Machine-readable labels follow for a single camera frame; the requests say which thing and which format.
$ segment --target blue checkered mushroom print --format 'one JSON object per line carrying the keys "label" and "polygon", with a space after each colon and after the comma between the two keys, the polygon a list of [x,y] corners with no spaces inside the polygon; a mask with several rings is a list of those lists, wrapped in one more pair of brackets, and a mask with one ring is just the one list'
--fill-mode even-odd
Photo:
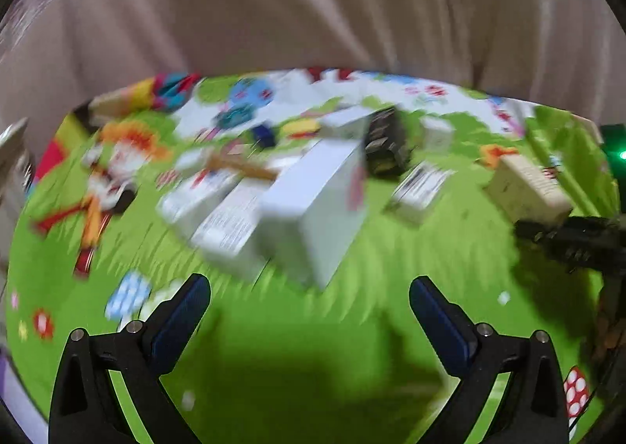
{"label": "blue checkered mushroom print", "polygon": [[150,283],[139,271],[128,271],[109,298],[104,316],[116,321],[140,309],[150,294]]}

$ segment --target table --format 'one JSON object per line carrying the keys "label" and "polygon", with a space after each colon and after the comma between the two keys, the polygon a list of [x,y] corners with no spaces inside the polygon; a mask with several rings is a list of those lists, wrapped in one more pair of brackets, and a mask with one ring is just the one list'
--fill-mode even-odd
{"label": "table", "polygon": [[[515,148],[558,178],[574,214],[613,216],[619,203],[605,158],[571,114],[351,70],[198,79],[158,76],[96,98],[66,117],[44,156],[15,231],[7,286],[13,361],[43,414],[72,329],[110,333],[129,318],[146,318],[192,272],[209,278],[211,305],[162,382],[202,442],[415,442],[456,385],[409,308],[409,283],[422,274],[472,320],[500,333],[548,331],[563,375],[578,363],[599,275],[568,275],[516,244],[511,223],[483,191],[493,175],[489,160]],[[246,100],[256,107],[257,122],[273,124],[317,117],[342,103],[396,104],[410,142],[420,134],[420,118],[442,118],[455,129],[449,151],[416,149],[412,161],[456,173],[422,226],[383,212],[395,183],[368,179],[367,218],[326,290],[304,290],[271,262],[255,285],[247,284],[208,265],[155,212],[176,182],[177,156],[243,138],[251,123],[215,131],[214,117]],[[109,122],[89,135],[102,115]],[[100,146],[98,165],[115,156],[115,142],[129,138],[148,153],[134,176],[136,196],[121,215],[94,214],[83,157]],[[282,137],[277,149],[302,142],[308,140]],[[51,220],[61,209],[68,213]],[[93,227],[102,224],[94,239]],[[111,300],[129,286],[134,310],[122,316]],[[469,442],[487,429],[506,385],[501,377]],[[113,380],[137,439],[150,442],[123,382]],[[598,411],[592,406],[579,426]]]}

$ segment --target orange hair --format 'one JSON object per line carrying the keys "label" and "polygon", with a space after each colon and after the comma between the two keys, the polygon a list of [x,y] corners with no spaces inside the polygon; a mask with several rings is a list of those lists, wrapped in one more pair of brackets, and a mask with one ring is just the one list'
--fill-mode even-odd
{"label": "orange hair", "polygon": [[100,142],[117,144],[125,142],[145,152],[155,160],[167,160],[171,151],[158,143],[158,135],[139,121],[124,121],[123,123],[107,123],[99,131]]}

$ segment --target beige box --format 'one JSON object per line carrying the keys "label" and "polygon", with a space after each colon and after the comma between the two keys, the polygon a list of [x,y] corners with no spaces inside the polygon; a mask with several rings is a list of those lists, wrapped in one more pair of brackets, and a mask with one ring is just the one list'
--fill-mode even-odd
{"label": "beige box", "polygon": [[533,220],[557,225],[572,212],[572,204],[558,182],[548,179],[522,155],[502,156],[485,192],[513,223]]}

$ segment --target small white box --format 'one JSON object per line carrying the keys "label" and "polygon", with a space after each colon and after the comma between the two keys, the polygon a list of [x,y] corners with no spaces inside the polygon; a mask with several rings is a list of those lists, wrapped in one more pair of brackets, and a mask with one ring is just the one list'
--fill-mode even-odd
{"label": "small white box", "polygon": [[192,236],[208,262],[233,276],[254,283],[267,260],[257,243],[259,198],[271,183],[242,180],[223,202],[200,224]]}
{"label": "small white box", "polygon": [[454,173],[421,162],[391,195],[389,210],[412,223],[421,224],[431,210],[443,183]]}
{"label": "small white box", "polygon": [[320,136],[362,139],[367,133],[372,112],[370,108],[356,105],[327,114],[318,119]]}
{"label": "small white box", "polygon": [[558,182],[548,179],[522,155],[501,156],[485,191],[513,223],[532,220],[559,225],[572,212],[570,200]]}
{"label": "small white box", "polygon": [[157,212],[186,241],[202,220],[228,195],[241,176],[232,170],[198,172],[185,179],[156,205]]}
{"label": "small white box", "polygon": [[422,148],[427,151],[447,151],[455,135],[455,127],[448,121],[434,117],[422,117],[419,122],[424,129]]}
{"label": "small white box", "polygon": [[365,219],[362,143],[324,139],[261,198],[261,238],[291,279],[325,288]]}
{"label": "small white box", "polygon": [[212,149],[209,147],[200,147],[190,149],[182,153],[173,169],[180,174],[182,178],[187,178],[204,169],[211,157]]}

